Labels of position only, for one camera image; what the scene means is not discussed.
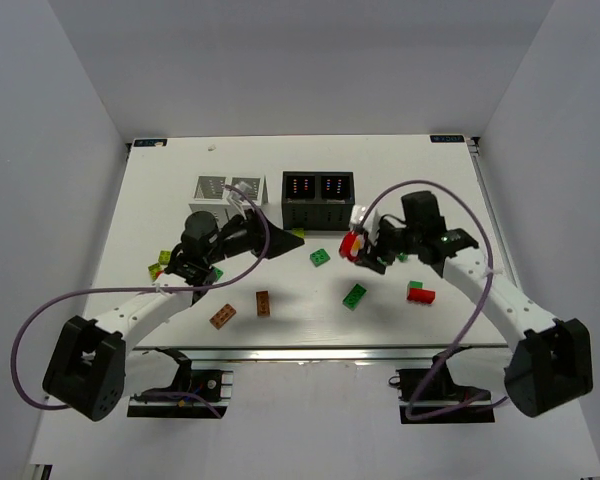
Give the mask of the red arch lego brick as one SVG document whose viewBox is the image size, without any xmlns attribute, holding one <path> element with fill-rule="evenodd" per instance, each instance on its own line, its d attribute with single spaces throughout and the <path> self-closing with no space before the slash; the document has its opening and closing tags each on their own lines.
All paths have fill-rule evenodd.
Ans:
<svg viewBox="0 0 600 480">
<path fill-rule="evenodd" d="M 349 231 L 343 237 L 339 247 L 339 255 L 352 263 L 359 261 L 359 256 L 364 252 L 366 235 L 364 233 Z"/>
</svg>

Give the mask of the red and green lego stack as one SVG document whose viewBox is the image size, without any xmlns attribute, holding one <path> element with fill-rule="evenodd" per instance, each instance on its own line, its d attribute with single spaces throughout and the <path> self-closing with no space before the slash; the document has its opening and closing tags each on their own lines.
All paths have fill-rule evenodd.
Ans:
<svg viewBox="0 0 600 480">
<path fill-rule="evenodd" d="M 410 281 L 407 286 L 406 300 L 409 302 L 431 305 L 436 298 L 436 292 L 425 289 L 420 281 Z"/>
</svg>

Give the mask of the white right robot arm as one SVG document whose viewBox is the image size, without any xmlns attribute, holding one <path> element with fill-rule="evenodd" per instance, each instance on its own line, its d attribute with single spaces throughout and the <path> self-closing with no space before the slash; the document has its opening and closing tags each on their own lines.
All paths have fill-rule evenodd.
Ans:
<svg viewBox="0 0 600 480">
<path fill-rule="evenodd" d="M 424 380 L 499 392 L 530 418 L 590 393 L 586 326 L 578 319 L 558 319 L 497 272 L 490 244 L 477 242 L 462 228 L 448 228 L 432 192 L 406 194 L 401 201 L 404 216 L 397 225 L 371 207 L 354 207 L 341 257 L 384 274 L 398 255 L 417 256 L 474 304 L 467 322 L 484 315 L 509 348 L 496 355 L 454 339 L 434 358 Z"/>
</svg>

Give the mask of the lime lego brick left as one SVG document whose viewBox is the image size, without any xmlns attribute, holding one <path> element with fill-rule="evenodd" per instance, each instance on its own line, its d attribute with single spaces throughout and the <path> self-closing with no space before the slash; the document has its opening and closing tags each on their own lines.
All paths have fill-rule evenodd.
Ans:
<svg viewBox="0 0 600 480">
<path fill-rule="evenodd" d="M 173 256 L 173 253 L 171 251 L 161 250 L 159 252 L 159 256 L 158 256 L 158 263 L 161 266 L 167 266 L 170 263 L 172 256 Z"/>
</svg>

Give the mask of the green square lego brick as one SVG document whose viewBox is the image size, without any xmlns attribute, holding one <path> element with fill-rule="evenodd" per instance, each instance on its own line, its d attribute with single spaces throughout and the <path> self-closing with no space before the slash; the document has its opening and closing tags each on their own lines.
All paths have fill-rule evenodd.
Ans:
<svg viewBox="0 0 600 480">
<path fill-rule="evenodd" d="M 315 267 L 319 267 L 319 266 L 324 265 L 325 263 L 327 263 L 330 260 L 330 255 L 328 254 L 328 252 L 325 249 L 320 248 L 320 249 L 312 252 L 309 255 L 309 259 Z"/>
</svg>

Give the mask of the black two-compartment container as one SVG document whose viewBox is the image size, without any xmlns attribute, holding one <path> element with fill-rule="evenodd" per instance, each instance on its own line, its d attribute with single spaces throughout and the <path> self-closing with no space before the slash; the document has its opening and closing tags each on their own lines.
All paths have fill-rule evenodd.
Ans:
<svg viewBox="0 0 600 480">
<path fill-rule="evenodd" d="M 347 231 L 354 204 L 352 172 L 283 172 L 281 210 L 286 230 Z"/>
</svg>

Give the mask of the white two-compartment container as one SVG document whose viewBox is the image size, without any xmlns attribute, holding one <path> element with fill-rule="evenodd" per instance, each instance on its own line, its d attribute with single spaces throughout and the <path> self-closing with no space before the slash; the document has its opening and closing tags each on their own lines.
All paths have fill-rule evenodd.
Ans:
<svg viewBox="0 0 600 480">
<path fill-rule="evenodd" d="M 265 176 L 199 175 L 189 201 L 191 212 L 210 212 L 219 227 L 242 214 L 250 204 L 233 190 L 226 189 L 226 185 L 241 190 L 259 207 L 268 201 Z"/>
</svg>

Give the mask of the lime red lego stack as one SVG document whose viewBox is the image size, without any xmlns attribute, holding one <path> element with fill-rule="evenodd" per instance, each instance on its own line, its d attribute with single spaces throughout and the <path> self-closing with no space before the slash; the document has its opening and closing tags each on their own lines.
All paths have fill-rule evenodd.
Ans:
<svg viewBox="0 0 600 480">
<path fill-rule="evenodd" d="M 148 267 L 149 276 L 152 281 L 155 281 L 163 271 L 163 266 L 160 263 L 155 263 Z"/>
</svg>

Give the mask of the brown lego brick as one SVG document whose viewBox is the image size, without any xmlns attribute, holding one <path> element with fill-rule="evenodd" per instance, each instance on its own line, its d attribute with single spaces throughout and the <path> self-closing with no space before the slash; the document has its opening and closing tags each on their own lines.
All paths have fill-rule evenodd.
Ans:
<svg viewBox="0 0 600 480">
<path fill-rule="evenodd" d="M 256 311 L 258 317 L 269 317 L 271 315 L 270 299 L 267 291 L 256 293 Z"/>
</svg>

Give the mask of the orange lego brick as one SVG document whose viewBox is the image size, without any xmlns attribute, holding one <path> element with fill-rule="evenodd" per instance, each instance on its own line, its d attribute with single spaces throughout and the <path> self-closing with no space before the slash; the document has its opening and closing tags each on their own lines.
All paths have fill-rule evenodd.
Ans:
<svg viewBox="0 0 600 480">
<path fill-rule="evenodd" d="M 210 318 L 210 324 L 217 330 L 220 330 L 235 315 L 236 309 L 230 304 L 225 304 Z"/>
</svg>

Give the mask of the blue label sticker right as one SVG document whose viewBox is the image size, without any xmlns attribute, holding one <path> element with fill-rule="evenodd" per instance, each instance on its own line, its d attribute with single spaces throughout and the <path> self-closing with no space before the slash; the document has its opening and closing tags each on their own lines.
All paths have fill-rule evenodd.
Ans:
<svg viewBox="0 0 600 480">
<path fill-rule="evenodd" d="M 465 138 L 463 135 L 451 135 L 451 134 L 432 134 L 429 136 L 432 143 L 464 143 Z"/>
</svg>

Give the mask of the blue label sticker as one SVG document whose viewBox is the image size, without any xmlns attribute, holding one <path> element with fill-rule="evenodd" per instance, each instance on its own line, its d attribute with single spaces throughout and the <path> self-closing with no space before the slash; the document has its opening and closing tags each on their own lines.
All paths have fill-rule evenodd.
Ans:
<svg viewBox="0 0 600 480">
<path fill-rule="evenodd" d="M 464 143 L 465 138 L 463 135 L 451 135 L 451 134 L 432 134 L 429 136 L 432 143 Z"/>
<path fill-rule="evenodd" d="M 135 139 L 133 142 L 134 148 L 164 147 L 166 145 L 167 145 L 166 138 Z"/>
</svg>

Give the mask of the blue label sticker left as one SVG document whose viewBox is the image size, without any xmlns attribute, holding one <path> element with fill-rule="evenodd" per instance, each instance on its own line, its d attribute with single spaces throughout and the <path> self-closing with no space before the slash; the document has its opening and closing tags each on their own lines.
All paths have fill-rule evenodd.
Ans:
<svg viewBox="0 0 600 480">
<path fill-rule="evenodd" d="M 164 147 L 166 145 L 167 145 L 166 138 L 135 139 L 133 142 L 134 148 Z"/>
</svg>

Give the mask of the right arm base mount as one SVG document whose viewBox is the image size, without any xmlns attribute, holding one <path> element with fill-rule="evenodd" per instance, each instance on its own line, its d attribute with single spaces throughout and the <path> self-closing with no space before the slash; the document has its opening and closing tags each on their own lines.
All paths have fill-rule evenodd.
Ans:
<svg viewBox="0 0 600 480">
<path fill-rule="evenodd" d="M 438 357 L 431 349 L 411 350 L 412 356 L 401 358 L 390 375 L 387 385 L 396 391 L 400 423 L 402 425 L 460 425 L 493 424 L 495 398 L 489 391 L 454 383 L 446 367 L 442 367 L 423 393 L 411 407 L 412 416 L 424 416 L 445 407 L 455 406 L 478 396 L 479 399 L 463 409 L 436 415 L 431 418 L 413 420 L 407 416 L 407 408 L 416 387 L 424 379 Z"/>
</svg>

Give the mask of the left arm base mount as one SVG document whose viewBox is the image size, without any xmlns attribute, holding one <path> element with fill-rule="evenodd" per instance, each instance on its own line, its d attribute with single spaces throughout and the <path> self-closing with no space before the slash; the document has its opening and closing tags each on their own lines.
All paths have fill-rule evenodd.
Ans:
<svg viewBox="0 0 600 480">
<path fill-rule="evenodd" d="M 221 419 L 234 373 L 194 362 L 175 349 L 134 352 L 125 365 L 129 418 Z"/>
</svg>

